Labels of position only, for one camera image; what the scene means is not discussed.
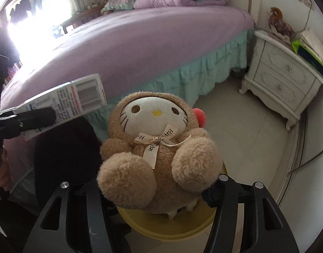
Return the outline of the person's left hand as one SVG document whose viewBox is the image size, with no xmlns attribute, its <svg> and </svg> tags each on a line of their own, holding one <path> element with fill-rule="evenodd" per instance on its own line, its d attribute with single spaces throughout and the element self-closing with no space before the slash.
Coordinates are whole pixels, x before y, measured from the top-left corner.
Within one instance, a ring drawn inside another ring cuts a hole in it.
<svg viewBox="0 0 323 253">
<path fill-rule="evenodd" d="M 0 187 L 3 188 L 4 191 L 9 191 L 12 185 L 12 181 L 9 171 L 8 154 L 5 147 L 3 147 L 1 159 L 2 164 L 0 166 Z"/>
</svg>

